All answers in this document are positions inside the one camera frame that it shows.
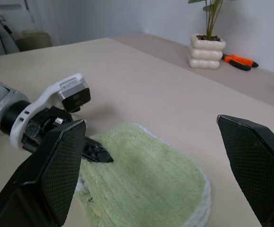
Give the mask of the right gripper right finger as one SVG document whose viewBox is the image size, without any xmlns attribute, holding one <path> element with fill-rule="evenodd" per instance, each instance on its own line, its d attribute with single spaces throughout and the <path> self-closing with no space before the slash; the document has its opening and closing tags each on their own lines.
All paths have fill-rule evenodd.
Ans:
<svg viewBox="0 0 274 227">
<path fill-rule="evenodd" d="M 233 175 L 262 227 L 274 227 L 274 133 L 261 124 L 218 115 Z"/>
</svg>

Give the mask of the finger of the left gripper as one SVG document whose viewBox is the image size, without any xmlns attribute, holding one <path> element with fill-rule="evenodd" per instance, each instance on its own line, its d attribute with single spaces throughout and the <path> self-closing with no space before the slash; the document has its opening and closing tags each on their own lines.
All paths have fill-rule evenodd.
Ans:
<svg viewBox="0 0 274 227">
<path fill-rule="evenodd" d="M 101 143 L 89 138 L 84 138 L 82 158 L 94 163 L 112 163 L 114 160 Z"/>
</svg>

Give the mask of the green plant in white pot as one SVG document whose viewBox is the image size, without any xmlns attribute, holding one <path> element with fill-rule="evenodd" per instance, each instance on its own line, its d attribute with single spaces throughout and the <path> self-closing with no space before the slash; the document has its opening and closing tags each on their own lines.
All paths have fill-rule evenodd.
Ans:
<svg viewBox="0 0 274 227">
<path fill-rule="evenodd" d="M 188 0 L 189 4 L 203 2 L 205 33 L 190 36 L 187 62 L 194 69 L 216 70 L 220 66 L 226 42 L 213 29 L 225 0 Z"/>
</svg>

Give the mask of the olive green chair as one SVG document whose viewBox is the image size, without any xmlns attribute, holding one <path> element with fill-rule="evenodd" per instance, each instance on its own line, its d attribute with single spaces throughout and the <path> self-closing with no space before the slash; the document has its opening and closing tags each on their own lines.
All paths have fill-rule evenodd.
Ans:
<svg viewBox="0 0 274 227">
<path fill-rule="evenodd" d="M 16 40 L 21 52 L 52 47 L 52 41 L 48 33 L 39 30 L 24 30 L 22 37 Z"/>
</svg>

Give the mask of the light green towel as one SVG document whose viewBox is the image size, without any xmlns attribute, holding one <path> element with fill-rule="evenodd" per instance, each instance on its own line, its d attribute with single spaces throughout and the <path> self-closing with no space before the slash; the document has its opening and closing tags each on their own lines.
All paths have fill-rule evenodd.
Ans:
<svg viewBox="0 0 274 227">
<path fill-rule="evenodd" d="M 93 139 L 113 162 L 81 162 L 75 195 L 90 227 L 205 227 L 211 184 L 186 154 L 137 123 Z"/>
</svg>

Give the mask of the orange and black pliers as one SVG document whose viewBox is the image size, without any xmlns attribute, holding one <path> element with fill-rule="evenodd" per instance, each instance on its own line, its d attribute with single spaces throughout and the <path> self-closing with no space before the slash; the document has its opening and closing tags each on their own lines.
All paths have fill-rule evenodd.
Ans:
<svg viewBox="0 0 274 227">
<path fill-rule="evenodd" d="M 226 55 L 223 54 L 222 59 L 225 63 L 230 64 L 231 66 L 243 70 L 243 71 L 250 71 L 252 68 L 258 68 L 259 65 L 253 60 L 238 57 L 236 55 Z"/>
</svg>

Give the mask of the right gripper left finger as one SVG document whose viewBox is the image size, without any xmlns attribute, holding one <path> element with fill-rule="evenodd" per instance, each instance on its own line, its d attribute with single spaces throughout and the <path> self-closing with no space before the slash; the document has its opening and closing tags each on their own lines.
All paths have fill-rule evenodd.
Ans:
<svg viewBox="0 0 274 227">
<path fill-rule="evenodd" d="M 49 131 L 0 192 L 0 227 L 62 227 L 77 185 L 87 124 Z"/>
</svg>

